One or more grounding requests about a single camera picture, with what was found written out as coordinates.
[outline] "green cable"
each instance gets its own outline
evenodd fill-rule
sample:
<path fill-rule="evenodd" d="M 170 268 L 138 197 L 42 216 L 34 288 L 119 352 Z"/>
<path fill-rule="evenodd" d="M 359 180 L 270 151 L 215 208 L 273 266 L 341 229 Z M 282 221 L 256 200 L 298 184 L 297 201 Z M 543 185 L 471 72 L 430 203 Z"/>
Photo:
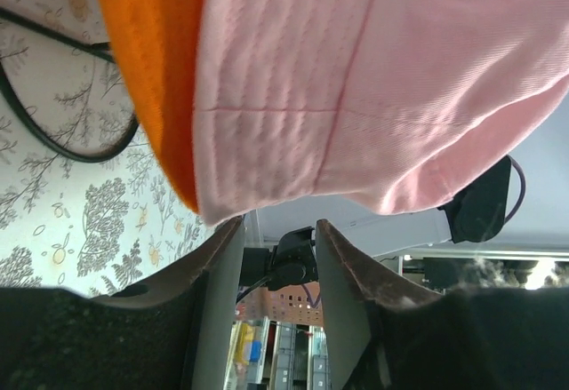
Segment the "green cable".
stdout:
<path fill-rule="evenodd" d="M 45 28 L 42 25 L 35 23 L 34 21 L 25 19 L 18 14 L 9 12 L 4 8 L 0 7 L 0 19 L 10 21 L 13 24 L 36 32 L 39 35 L 43 35 L 51 38 L 54 41 L 60 42 L 72 48 L 76 48 L 80 51 L 91 54 L 93 57 L 105 60 L 109 63 L 115 63 L 113 57 L 108 53 L 108 46 L 106 44 L 96 44 L 96 45 L 86 45 L 81 42 L 76 41 L 70 37 L 64 36 L 61 33 Z M 139 123 L 136 116 L 132 114 L 132 119 L 126 129 L 124 136 L 110 149 L 105 150 L 100 153 L 92 155 L 84 155 L 80 153 L 73 152 L 57 142 L 53 141 L 48 133 L 46 133 L 34 119 L 29 115 L 28 111 L 21 103 L 18 95 L 12 88 L 8 75 L 0 62 L 0 92 L 6 99 L 8 106 L 12 109 L 14 114 L 21 120 L 22 124 L 28 129 L 28 131 L 36 137 L 43 145 L 50 148 L 52 151 L 71 159 L 72 161 L 83 162 L 83 163 L 101 163 L 106 162 L 117 155 L 120 155 L 131 143 L 134 134 L 139 129 Z"/>

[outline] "orange fabric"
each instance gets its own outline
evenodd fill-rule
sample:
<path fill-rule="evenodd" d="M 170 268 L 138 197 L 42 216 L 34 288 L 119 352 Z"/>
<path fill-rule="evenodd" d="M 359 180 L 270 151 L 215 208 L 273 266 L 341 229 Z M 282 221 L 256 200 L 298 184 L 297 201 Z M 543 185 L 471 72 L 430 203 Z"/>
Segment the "orange fabric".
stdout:
<path fill-rule="evenodd" d="M 204 0 L 100 0 L 136 115 L 180 199 L 198 212 L 192 147 Z"/>

